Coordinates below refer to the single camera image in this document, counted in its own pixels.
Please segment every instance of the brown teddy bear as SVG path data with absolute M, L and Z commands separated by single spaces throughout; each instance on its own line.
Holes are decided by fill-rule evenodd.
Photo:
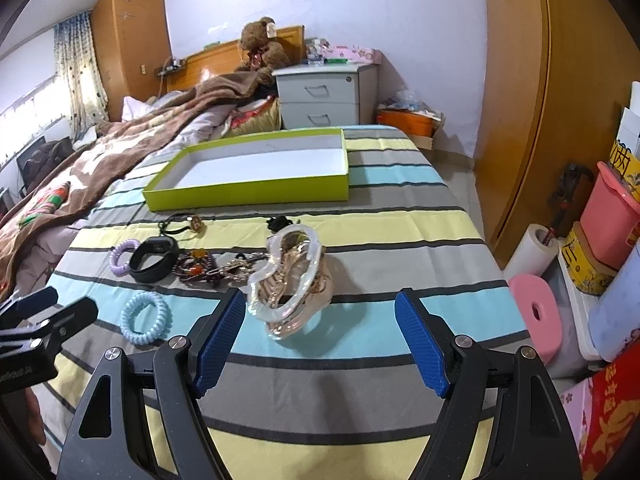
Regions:
M 236 68 L 236 72 L 257 70 L 260 73 L 260 83 L 266 86 L 273 85 L 271 72 L 291 65 L 282 45 L 269 38 L 267 27 L 270 23 L 275 22 L 265 16 L 244 26 L 240 35 L 240 47 L 248 52 L 249 59 Z

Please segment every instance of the drawer handle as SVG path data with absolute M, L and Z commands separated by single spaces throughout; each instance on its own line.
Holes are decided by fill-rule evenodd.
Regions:
M 309 95 L 311 95 L 311 97 L 320 97 L 318 94 L 314 94 L 313 90 L 321 90 L 321 89 L 324 89 L 324 93 L 327 96 L 329 95 L 329 89 L 326 87 L 326 85 L 305 86 L 305 90 L 308 92 Z
M 315 125 L 315 126 L 331 126 L 331 119 L 329 118 L 329 115 L 327 114 L 322 114 L 322 115 L 306 115 L 309 120 Z M 317 123 L 315 120 L 316 119 L 324 119 L 325 123 L 323 124 L 319 124 Z

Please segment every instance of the striped tablecloth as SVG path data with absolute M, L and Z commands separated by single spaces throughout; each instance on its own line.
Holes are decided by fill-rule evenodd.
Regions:
M 393 302 L 412 287 L 453 332 L 488 348 L 517 348 L 524 322 L 502 273 L 467 213 L 406 136 L 394 128 L 345 129 L 348 202 L 234 206 L 200 210 L 206 232 L 177 236 L 182 248 L 205 247 L 221 260 L 264 248 L 266 219 L 286 214 L 318 231 L 335 282 L 332 304 L 298 334 L 275 342 L 247 315 L 218 386 L 201 409 L 220 455 L 236 479 L 408 478 L 433 429 L 441 400 L 420 380 L 394 319 Z M 47 433 L 64 442 L 74 407 L 104 351 L 137 351 L 117 327 L 124 304 L 151 288 L 170 306 L 164 339 L 185 334 L 221 293 L 181 284 L 153 286 L 116 278 L 109 250 L 126 238 L 158 234 L 166 214 L 151 213 L 142 187 L 166 163 L 141 163 L 91 213 L 49 284 L 60 303 L 87 295 L 98 321 L 64 345 L 58 377 L 36 387 Z M 143 310 L 145 331 L 155 311 Z M 157 404 L 146 398 L 158 463 L 175 471 Z M 470 478 L 478 473 L 491 428 L 487 399 Z

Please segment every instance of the striped knit toy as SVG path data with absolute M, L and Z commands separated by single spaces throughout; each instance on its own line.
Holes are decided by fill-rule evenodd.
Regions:
M 27 213 L 18 222 L 20 229 L 34 221 L 38 216 L 50 215 L 55 213 L 66 199 L 69 197 L 70 182 L 65 182 L 56 189 L 46 189 L 42 193 L 42 197 L 38 199 L 35 205 L 27 211 Z

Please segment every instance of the patterned curtain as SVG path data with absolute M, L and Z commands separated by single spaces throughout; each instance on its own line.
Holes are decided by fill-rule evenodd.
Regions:
M 107 94 L 95 62 L 89 12 L 82 12 L 54 27 L 56 71 L 69 91 L 74 139 L 89 127 L 108 120 Z

